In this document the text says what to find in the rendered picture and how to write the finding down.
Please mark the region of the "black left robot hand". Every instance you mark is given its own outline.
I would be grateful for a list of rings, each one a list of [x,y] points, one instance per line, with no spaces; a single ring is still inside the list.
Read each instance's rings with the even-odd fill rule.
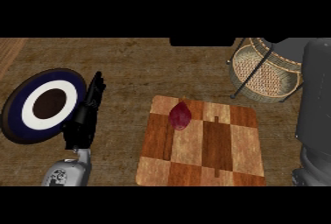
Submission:
[[[105,88],[107,84],[104,83],[103,72],[97,72],[89,84],[86,99],[79,104],[72,119],[63,123],[67,150],[91,148],[97,133],[100,105]]]

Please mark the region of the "red-purple sweet potato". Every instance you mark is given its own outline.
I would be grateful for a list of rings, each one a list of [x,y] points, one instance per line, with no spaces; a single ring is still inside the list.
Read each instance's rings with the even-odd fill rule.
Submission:
[[[169,119],[171,125],[176,130],[184,130],[188,127],[193,120],[193,112],[184,101],[181,101],[171,110]]]

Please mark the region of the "checkered wooden cutting board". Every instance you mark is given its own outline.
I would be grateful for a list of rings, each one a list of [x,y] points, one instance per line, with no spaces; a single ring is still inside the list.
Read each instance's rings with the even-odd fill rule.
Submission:
[[[179,102],[191,123],[172,127],[169,114]],[[265,167],[253,108],[153,98],[137,183],[141,186],[264,186]]]

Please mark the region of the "blue and white round plate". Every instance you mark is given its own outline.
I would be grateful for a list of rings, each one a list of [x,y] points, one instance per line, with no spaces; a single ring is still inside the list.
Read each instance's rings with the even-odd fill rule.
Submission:
[[[2,131],[17,144],[38,144],[57,136],[86,97],[86,82],[72,69],[49,69],[32,76],[6,99]]]

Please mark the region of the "tiered wicker basket, black frame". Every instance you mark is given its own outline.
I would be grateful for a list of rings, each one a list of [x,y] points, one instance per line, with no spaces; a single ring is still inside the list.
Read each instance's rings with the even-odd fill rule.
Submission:
[[[284,102],[303,86],[303,42],[272,44],[265,38],[244,38],[227,61],[234,99],[243,94],[262,103]]]

